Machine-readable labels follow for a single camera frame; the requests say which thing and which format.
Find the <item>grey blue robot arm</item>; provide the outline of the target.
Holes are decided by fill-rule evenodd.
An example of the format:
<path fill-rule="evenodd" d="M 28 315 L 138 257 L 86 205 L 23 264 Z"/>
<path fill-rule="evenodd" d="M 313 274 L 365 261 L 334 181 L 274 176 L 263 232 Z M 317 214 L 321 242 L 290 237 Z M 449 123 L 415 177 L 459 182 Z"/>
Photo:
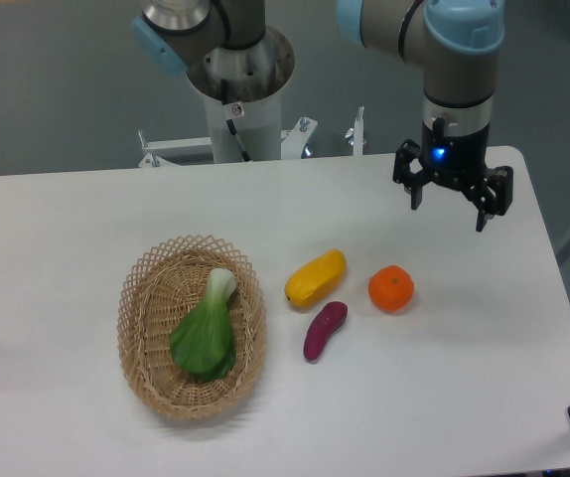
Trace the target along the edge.
<path fill-rule="evenodd" d="M 336 19 L 345 37 L 423 72 L 422 138 L 399 146 L 392 175 L 412 206 L 432 183 L 477 208 L 478 230 L 504 215 L 512 170 L 485 161 L 503 3 L 340 1 Z M 280 116 L 260 109 L 283 91 L 295 57 L 289 41 L 268 26 L 263 2 L 145 1 L 131 29 L 159 70 L 186 76 L 212 108 L 217 162 L 282 157 Z"/>

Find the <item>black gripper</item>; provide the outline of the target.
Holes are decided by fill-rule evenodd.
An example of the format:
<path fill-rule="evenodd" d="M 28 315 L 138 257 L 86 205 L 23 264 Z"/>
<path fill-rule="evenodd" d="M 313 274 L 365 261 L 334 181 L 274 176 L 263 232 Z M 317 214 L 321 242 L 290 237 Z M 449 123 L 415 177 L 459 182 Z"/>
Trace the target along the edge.
<path fill-rule="evenodd" d="M 425 102 L 422 113 L 422 148 L 404 140 L 395 152 L 392 180 L 410 195 L 410 208 L 422 203 L 423 187 L 434 183 L 458 191 L 477 208 L 476 231 L 504 216 L 513 198 L 513 169 L 488 168 L 485 156 L 492 105 L 468 107 Z"/>

